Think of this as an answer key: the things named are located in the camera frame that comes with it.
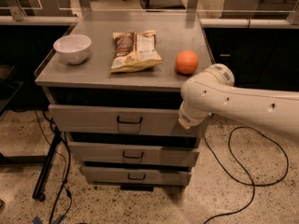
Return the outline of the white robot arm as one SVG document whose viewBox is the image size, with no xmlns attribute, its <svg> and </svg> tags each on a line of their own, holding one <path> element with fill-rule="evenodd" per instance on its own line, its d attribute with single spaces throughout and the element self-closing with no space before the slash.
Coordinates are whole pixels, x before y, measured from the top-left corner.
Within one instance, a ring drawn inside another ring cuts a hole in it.
<svg viewBox="0 0 299 224">
<path fill-rule="evenodd" d="M 299 141 L 299 93 L 241 89 L 224 64 L 216 63 L 189 78 L 180 89 L 178 122 L 185 128 L 218 114 Z"/>
</svg>

